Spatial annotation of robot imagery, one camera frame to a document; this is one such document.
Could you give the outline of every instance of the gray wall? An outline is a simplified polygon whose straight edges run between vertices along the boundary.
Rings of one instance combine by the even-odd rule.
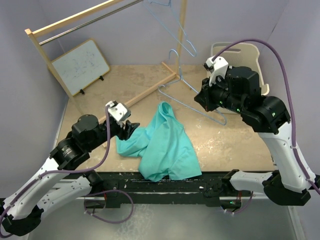
[[[297,142],[311,169],[320,174],[319,89],[320,2],[290,0],[269,38],[286,67],[296,116]],[[262,52],[262,74],[270,94],[287,98],[279,64],[268,49]],[[298,209],[307,239],[319,239],[320,196]]]
[[[48,157],[67,100],[24,31],[48,23],[37,0],[0,1],[0,198]],[[63,51],[56,43],[48,53]]]
[[[210,46],[218,41],[234,41],[246,37],[268,40],[289,0],[189,0],[185,29],[198,51],[192,58],[183,53],[184,64],[202,64],[209,57]],[[39,0],[51,23],[83,11],[102,0]],[[180,0],[173,0],[179,13]],[[107,13],[108,8],[96,14]],[[152,7],[164,22],[177,33],[175,20],[168,8]],[[138,3],[90,26],[60,38],[68,51],[88,38],[96,40],[107,61],[113,65],[159,64],[176,48],[175,40]]]

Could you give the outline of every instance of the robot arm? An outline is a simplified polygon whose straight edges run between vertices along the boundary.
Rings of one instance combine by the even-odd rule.
[[[240,114],[243,122],[265,142],[278,168],[268,173],[234,170],[225,177],[225,184],[238,191],[264,193],[278,205],[304,205],[310,199],[311,184],[296,161],[290,116],[283,101],[275,96],[261,96],[259,75],[249,67],[228,66],[221,56],[214,61],[208,58],[204,67],[211,76],[202,81],[201,91],[194,100],[207,112],[221,107]],[[300,149],[297,150],[310,180],[317,184],[319,176],[311,171]]]
[[[130,110],[116,101],[111,101],[107,105],[109,106],[110,137],[118,136],[121,140],[127,140],[139,123],[131,123],[127,120],[124,125],[123,121],[131,115]],[[102,191],[103,181],[94,170],[85,172],[74,182],[52,192],[49,192],[52,187],[68,173],[50,173],[41,177],[48,171],[75,170],[90,158],[89,153],[92,150],[107,140],[106,121],[99,124],[94,115],[81,116],[71,129],[66,138],[52,150],[36,174],[17,192],[0,203],[1,215],[9,207],[2,222],[8,233],[23,236],[35,229],[45,216],[57,208],[91,192]],[[36,182],[28,188],[27,186],[35,180]],[[11,205],[12,200],[22,190],[25,192],[14,205]]]

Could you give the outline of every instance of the gray floor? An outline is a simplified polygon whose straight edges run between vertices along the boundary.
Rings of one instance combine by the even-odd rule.
[[[120,220],[130,211],[104,209],[108,220]],[[131,219],[107,224],[84,214],[82,200],[53,212],[29,240],[295,240],[287,207],[255,199],[242,213],[231,216],[204,205],[136,205]]]

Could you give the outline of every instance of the white laundry basket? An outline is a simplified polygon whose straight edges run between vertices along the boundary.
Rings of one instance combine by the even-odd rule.
[[[230,45],[231,42],[217,42],[212,44],[210,50],[210,56],[217,54],[225,46]],[[220,56],[223,57],[229,65],[233,67],[245,66],[251,68],[253,71],[259,74],[259,82],[261,87],[261,94],[267,95],[270,91],[269,84],[264,83],[264,78],[261,73],[258,58],[260,52],[258,48],[251,43],[238,43],[228,50],[224,51]],[[234,114],[235,112],[227,109],[218,108],[219,111],[225,114]]]

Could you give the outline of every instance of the teal shirt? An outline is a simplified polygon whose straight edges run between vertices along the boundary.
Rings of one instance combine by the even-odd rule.
[[[167,102],[158,105],[147,127],[138,127],[127,141],[116,138],[116,150],[124,157],[142,157],[138,170],[154,182],[167,175],[183,180],[202,174],[184,126]]]

